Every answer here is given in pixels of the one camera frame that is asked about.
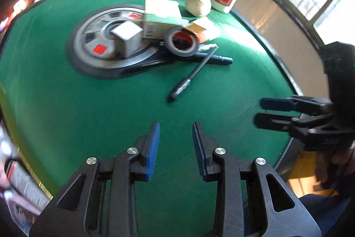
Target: green table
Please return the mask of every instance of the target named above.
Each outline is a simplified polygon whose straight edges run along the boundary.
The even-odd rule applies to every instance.
[[[181,5],[185,0],[175,0]],[[136,184],[140,236],[200,236],[212,228],[215,183],[199,176],[191,126],[239,158],[262,156],[275,165],[289,143],[286,133],[256,129],[262,97],[295,93],[280,65],[235,14],[212,10],[220,27],[214,40],[231,66],[206,65],[182,96],[166,95],[196,64],[176,62],[116,80],[83,76],[68,63],[67,39],[75,25],[101,8],[144,0],[44,0],[21,14],[2,44],[0,84],[6,124],[25,159],[55,194],[90,156],[115,156],[161,125],[155,173]]]

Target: wall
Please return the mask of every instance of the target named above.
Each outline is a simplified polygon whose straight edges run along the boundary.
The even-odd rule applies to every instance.
[[[274,47],[306,96],[328,97],[327,78],[317,51],[273,0],[237,0],[234,7]]]

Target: white ball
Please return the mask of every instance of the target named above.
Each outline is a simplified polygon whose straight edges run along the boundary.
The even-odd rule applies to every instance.
[[[211,11],[210,0],[186,0],[185,7],[194,16],[206,16]]]

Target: marker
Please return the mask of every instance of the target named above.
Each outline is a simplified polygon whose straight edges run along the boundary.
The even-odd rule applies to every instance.
[[[172,89],[168,95],[168,102],[175,101],[177,97],[185,90],[191,83],[192,79],[197,75],[201,68],[208,62],[208,60],[213,56],[218,46],[212,48],[209,54],[203,59],[203,61],[192,71],[187,78],[183,78],[179,83]]]

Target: metal screw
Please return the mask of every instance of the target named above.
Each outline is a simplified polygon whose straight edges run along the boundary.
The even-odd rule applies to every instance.
[[[131,147],[127,149],[127,153],[129,153],[130,155],[134,155],[138,152],[137,148]]]
[[[97,159],[96,159],[95,157],[90,157],[90,158],[88,158],[88,159],[86,160],[86,163],[87,163],[88,165],[93,165],[93,164],[96,163],[96,161],[97,161]]]
[[[225,149],[224,148],[217,148],[214,150],[216,154],[218,155],[224,155],[225,154]]]
[[[265,165],[266,164],[266,161],[265,161],[265,159],[264,158],[262,158],[262,157],[258,157],[258,158],[256,158],[256,163],[257,164],[259,164],[259,165]]]

